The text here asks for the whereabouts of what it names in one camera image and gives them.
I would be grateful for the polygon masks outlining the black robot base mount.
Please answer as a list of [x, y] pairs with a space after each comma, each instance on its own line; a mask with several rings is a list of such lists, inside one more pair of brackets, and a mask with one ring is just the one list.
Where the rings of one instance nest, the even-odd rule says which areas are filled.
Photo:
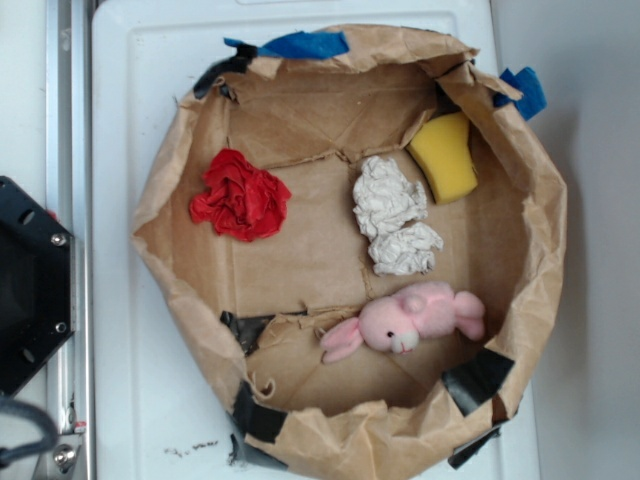
[[73, 235], [1, 178], [1, 394], [16, 395], [72, 335]]

